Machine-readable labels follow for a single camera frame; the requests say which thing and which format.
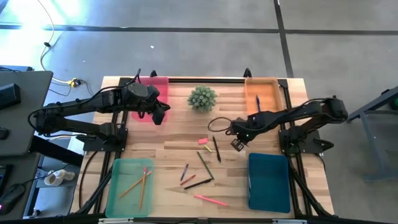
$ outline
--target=pink tray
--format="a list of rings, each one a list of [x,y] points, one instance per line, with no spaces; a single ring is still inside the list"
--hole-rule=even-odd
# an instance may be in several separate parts
[[[167,103],[169,99],[169,79],[167,77],[144,77],[140,78],[140,80],[142,84],[155,86],[160,92],[157,99]],[[139,122],[152,122],[152,115],[149,114],[145,114],[144,118],[140,119],[137,112],[131,112],[131,117]],[[167,121],[167,111],[163,118],[163,122],[165,121]]]

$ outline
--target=green pencil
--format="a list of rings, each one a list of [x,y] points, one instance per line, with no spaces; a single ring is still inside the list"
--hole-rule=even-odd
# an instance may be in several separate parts
[[[209,167],[207,167],[206,162],[203,160],[203,158],[201,157],[201,155],[200,155],[200,153],[198,151],[197,151],[197,154],[198,154],[201,162],[203,163],[203,165],[205,165],[205,168],[206,168],[207,172],[210,174],[211,179],[214,180],[213,174],[211,174],[211,172],[209,170]]]

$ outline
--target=pencil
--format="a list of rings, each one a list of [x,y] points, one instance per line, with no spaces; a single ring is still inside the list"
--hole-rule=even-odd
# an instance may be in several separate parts
[[[180,181],[182,181],[182,179],[184,179],[184,175],[185,175],[185,173],[187,172],[188,166],[189,166],[189,164],[186,164],[186,165],[185,165],[185,169],[184,169],[184,171],[182,172],[182,176],[181,176],[181,180],[180,180]]]
[[[206,168],[206,170],[207,170],[207,173],[209,173],[211,179],[214,180],[213,174],[211,174],[211,172],[210,172],[210,170],[209,170],[209,167],[207,167],[206,162],[203,160],[203,158],[201,157],[201,155],[200,155],[200,153],[199,153],[198,151],[197,151],[197,154],[198,154],[198,156],[199,156],[201,162],[203,163],[203,165],[205,165],[205,168]]]
[[[135,187],[135,186],[136,186],[137,184],[139,184],[141,181],[142,181],[142,177],[141,177],[141,179],[139,179],[136,183],[134,183],[133,185],[131,185],[131,187],[130,187],[129,189],[127,189],[125,192],[123,192],[123,194],[121,194],[121,195],[119,196],[119,198],[125,196],[133,187]]]
[[[144,167],[144,175],[142,176],[142,187],[141,187],[141,197],[139,199],[139,210],[142,208],[142,196],[144,196],[144,186],[145,186],[145,176],[147,172],[147,167]]]
[[[183,184],[187,183],[188,181],[192,180],[194,177],[196,177],[197,175],[193,175],[190,178],[188,178],[187,180],[184,180],[183,182],[181,182],[180,186],[182,186]]]
[[[216,138],[214,138],[214,136],[213,136],[213,142],[214,142],[214,147],[216,148],[218,162],[221,162],[220,152],[218,151],[218,146],[217,146]]]

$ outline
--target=pink eraser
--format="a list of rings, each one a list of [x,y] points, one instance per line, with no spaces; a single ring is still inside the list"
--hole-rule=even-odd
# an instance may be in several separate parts
[[[199,140],[198,140],[198,144],[206,144],[208,141],[209,141],[208,138],[199,139]]]

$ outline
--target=orange tray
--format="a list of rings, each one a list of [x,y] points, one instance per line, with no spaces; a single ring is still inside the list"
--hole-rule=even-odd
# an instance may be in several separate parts
[[[282,110],[279,84],[276,78],[246,78],[244,94],[248,115],[258,112],[256,96],[259,96],[261,111]]]

